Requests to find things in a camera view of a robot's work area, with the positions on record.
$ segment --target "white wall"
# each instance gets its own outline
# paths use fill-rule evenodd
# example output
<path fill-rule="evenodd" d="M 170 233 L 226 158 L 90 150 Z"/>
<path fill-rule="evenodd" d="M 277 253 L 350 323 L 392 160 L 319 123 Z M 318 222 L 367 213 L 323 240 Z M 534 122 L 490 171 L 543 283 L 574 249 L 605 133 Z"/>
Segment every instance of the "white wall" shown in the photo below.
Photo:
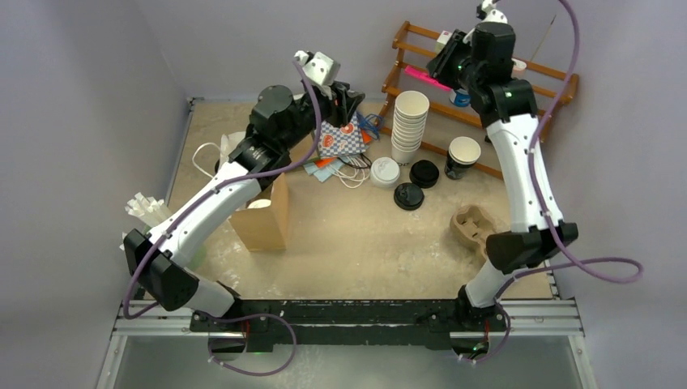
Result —
<path fill-rule="evenodd" d="M 476 0 L 138 0 L 180 85 L 189 96 L 254 99 L 273 83 L 295 87 L 299 49 L 341 62 L 339 79 L 380 96 L 404 20 L 434 30 L 478 21 Z M 516 53 L 529 58 L 556 10 L 551 0 L 503 2 L 520 31 Z"/>
<path fill-rule="evenodd" d="M 185 100 L 133 0 L 0 5 L 0 387 L 93 387 Z"/>
<path fill-rule="evenodd" d="M 549 176 L 566 219 L 580 228 L 572 251 L 629 256 L 646 274 L 624 286 L 580 271 L 557 278 L 578 299 L 600 387 L 685 387 L 687 5 L 572 3 L 582 29 L 580 88 L 545 144 Z M 538 59 L 567 64 L 571 31 L 561 9 Z"/>

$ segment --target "black coffee cup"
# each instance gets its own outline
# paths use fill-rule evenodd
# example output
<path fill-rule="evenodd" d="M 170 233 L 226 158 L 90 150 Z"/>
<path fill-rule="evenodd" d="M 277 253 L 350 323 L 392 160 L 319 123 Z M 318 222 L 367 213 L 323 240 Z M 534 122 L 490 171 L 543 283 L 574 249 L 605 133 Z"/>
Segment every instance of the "black coffee cup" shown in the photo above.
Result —
<path fill-rule="evenodd" d="M 477 163 L 482 154 L 480 144 L 467 136 L 453 139 L 446 152 L 444 173 L 452 180 L 463 178 L 465 173 Z"/>

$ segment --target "wooden shelf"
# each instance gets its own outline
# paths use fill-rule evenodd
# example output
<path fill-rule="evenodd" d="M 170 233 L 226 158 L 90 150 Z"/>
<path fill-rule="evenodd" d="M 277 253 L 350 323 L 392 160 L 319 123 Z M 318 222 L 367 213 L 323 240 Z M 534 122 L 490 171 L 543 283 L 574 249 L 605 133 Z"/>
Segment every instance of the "wooden shelf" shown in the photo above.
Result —
<path fill-rule="evenodd" d="M 396 32 L 396 35 L 394 36 L 394 40 L 391 43 L 391 47 L 393 49 L 398 50 L 398 53 L 396 54 L 396 61 L 394 65 L 391 67 L 391 70 L 389 71 L 389 75 L 384 79 L 384 84 L 382 85 L 382 92 L 386 93 L 386 103 L 384 104 L 384 107 L 380 111 L 379 115 L 382 116 L 383 118 L 386 116 L 388 113 L 389 108 L 392 106 L 391 103 L 395 101 L 395 98 L 403 92 L 398 86 L 399 84 L 399 79 L 401 74 L 403 73 L 403 69 L 406 67 L 410 66 L 413 69 L 416 69 L 418 71 L 422 71 L 424 73 L 427 73 L 427 71 L 419 66 L 412 65 L 410 63 L 404 62 L 404 55 L 406 51 L 409 51 L 411 53 L 418 53 L 420 55 L 424 55 L 428 58 L 434 58 L 436 54 L 432 50 L 425 49 L 423 47 L 420 47 L 418 45 L 411 45 L 406 42 L 406 37 L 408 36 L 408 33 L 414 33 L 420 36 L 424 36 L 426 38 L 431 39 L 434 43 L 434 41 L 439 37 L 440 33 L 435 32 L 432 30 L 428 30 L 427 28 L 422 28 L 420 26 L 415 26 L 413 24 L 410 24 L 407 20 L 401 25 L 401 28 Z M 563 71 L 558 71 L 556 69 L 552 69 L 550 67 L 540 65 L 535 62 L 530 62 L 530 61 L 525 61 L 521 60 L 527 64 L 527 69 L 529 71 L 533 71 L 536 73 L 541 73 L 542 75 L 547 75 L 548 77 L 552 77 L 554 79 L 559 79 L 563 80 L 565 79 L 565 72 Z M 565 86 L 565 93 L 561 97 L 561 99 L 558 101 L 558 104 L 556 107 L 553 109 L 552 116 L 550 119 L 547 121 L 546 126 L 544 127 L 544 130 L 542 131 L 541 134 L 541 141 L 544 142 L 546 138 L 548 137 L 548 134 L 551 130 L 551 127 L 553 125 L 553 117 L 556 115 L 558 110 L 564 106 L 568 105 L 575 97 L 575 93 L 577 93 L 578 89 L 578 82 L 579 82 L 579 76 L 574 74 L 570 78 L 570 82 L 568 85 Z M 532 85 L 532 90 L 534 93 L 545 96 L 547 98 L 553 98 L 556 95 L 555 91 L 549 90 L 547 88 L 543 88 L 538 85 Z M 436 101 L 430 101 L 429 103 L 429 110 L 431 112 L 439 113 L 441 115 L 444 115 L 448 118 L 452 118 L 454 120 L 457 120 L 462 123 L 466 123 L 470 126 L 474 126 L 480 129 L 484 129 L 482 127 L 482 123 L 479 117 L 476 115 L 470 114 L 470 113 L 465 113 L 460 109 L 456 109 L 455 107 L 449 106 L 449 105 L 444 105 L 441 103 L 437 103 Z M 539 109 L 539 117 L 540 119 L 544 115 L 544 110 Z M 384 128 L 383 132 L 390 134 L 390 129 Z M 430 143 L 423 142 L 422 143 L 422 148 L 434 151 L 434 152 L 440 152 L 442 154 L 446 154 L 446 150 L 434 146 Z M 488 166 L 483 166 L 480 164 L 477 164 L 477 168 L 485 171 L 486 173 L 489 173 L 495 177 L 503 178 L 501 175 L 501 172 L 488 167 Z"/>

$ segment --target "white cup lid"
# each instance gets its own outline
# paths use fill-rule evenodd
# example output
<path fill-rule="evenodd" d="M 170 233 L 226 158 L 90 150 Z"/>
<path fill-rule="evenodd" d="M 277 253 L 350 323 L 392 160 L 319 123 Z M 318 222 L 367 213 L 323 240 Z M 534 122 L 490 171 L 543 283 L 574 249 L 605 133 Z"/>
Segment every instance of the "white cup lid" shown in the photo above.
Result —
<path fill-rule="evenodd" d="M 459 136 L 451 141 L 449 146 L 449 154 L 451 158 L 461 164 L 474 164 L 480 159 L 482 155 L 482 148 L 473 138 L 467 136 Z"/>
<path fill-rule="evenodd" d="M 399 164 L 388 156 L 376 159 L 370 171 L 381 182 L 395 182 L 401 175 Z"/>

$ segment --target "stacked paper cups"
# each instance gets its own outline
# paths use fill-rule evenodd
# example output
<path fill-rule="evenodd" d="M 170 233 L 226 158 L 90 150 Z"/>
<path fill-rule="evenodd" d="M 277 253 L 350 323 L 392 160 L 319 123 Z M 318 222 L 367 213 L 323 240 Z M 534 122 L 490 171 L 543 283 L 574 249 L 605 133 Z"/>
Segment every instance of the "stacked paper cups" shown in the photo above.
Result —
<path fill-rule="evenodd" d="M 406 166 L 420 148 L 429 111 L 429 99 L 417 91 L 406 91 L 396 97 L 394 126 L 391 131 L 391 157 Z"/>

